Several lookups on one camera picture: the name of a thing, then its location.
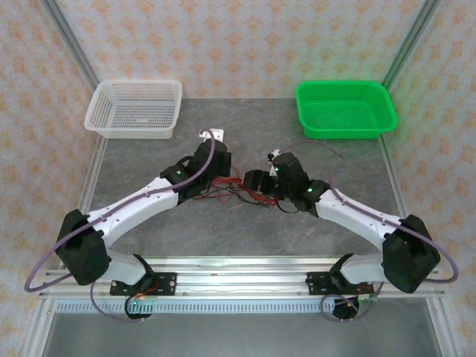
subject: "white plastic basket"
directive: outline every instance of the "white plastic basket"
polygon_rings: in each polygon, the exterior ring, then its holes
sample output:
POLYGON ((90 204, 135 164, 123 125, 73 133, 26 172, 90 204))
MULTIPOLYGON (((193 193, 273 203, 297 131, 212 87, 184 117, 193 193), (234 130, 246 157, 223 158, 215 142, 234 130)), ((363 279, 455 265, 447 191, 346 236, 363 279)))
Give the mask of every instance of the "white plastic basket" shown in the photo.
POLYGON ((84 127, 105 138, 170 139, 180 103, 177 80, 104 80, 94 91, 84 127))

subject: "wall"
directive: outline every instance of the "wall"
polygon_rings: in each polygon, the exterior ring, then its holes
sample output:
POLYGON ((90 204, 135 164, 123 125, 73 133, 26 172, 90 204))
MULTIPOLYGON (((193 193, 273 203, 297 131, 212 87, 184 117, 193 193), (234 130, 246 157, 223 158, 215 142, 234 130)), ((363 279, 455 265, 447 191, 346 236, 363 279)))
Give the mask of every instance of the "wall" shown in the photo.
POLYGON ((38 0, 0 1, 0 356, 35 306, 23 283, 75 208, 94 149, 91 91, 38 0))
POLYGON ((59 0, 97 76, 177 79, 185 97, 294 97, 381 82, 423 0, 59 0))
POLYGON ((476 356, 476 8, 442 1, 392 88, 399 127, 385 136, 408 212, 457 260, 450 294, 476 356))

